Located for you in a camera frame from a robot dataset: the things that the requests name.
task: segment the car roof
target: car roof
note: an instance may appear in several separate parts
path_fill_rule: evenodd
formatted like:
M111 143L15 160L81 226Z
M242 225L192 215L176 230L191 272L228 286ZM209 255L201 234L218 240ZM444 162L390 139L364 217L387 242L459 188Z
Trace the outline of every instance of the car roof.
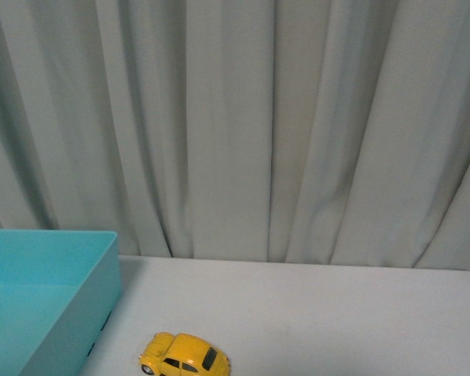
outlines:
M179 333L175 336L164 357L171 357L182 362L200 366L209 347L211 345L203 339L191 334Z

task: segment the car wheel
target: car wheel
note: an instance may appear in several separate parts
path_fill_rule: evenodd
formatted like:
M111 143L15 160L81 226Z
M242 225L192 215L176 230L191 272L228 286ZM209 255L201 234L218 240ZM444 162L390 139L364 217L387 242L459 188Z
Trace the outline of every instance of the car wheel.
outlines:
M154 374L151 368L145 366L144 364L141 366L141 371L143 371L145 374Z

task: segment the volkswagen beetle model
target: volkswagen beetle model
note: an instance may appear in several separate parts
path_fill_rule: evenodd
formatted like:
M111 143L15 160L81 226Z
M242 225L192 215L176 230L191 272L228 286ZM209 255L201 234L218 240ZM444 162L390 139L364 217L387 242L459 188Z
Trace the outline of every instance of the volkswagen beetle model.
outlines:
M145 374L157 376L229 376L223 351L191 334L157 333L139 356Z

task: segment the curtain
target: curtain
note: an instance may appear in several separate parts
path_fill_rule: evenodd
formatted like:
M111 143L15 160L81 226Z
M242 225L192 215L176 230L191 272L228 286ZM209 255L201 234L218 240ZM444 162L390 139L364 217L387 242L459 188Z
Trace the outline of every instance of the curtain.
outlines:
M0 227L470 269L470 0L0 0Z

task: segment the car windshield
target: car windshield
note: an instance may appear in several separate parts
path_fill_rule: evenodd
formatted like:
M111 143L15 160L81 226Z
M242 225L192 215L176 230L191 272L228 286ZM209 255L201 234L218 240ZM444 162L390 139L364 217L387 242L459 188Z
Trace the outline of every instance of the car windshield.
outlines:
M216 359L216 355L218 355L218 352L214 350L212 347L209 347L207 354L205 354L204 361L202 362L202 367L206 371L209 371L211 369L212 364L214 363L214 360Z

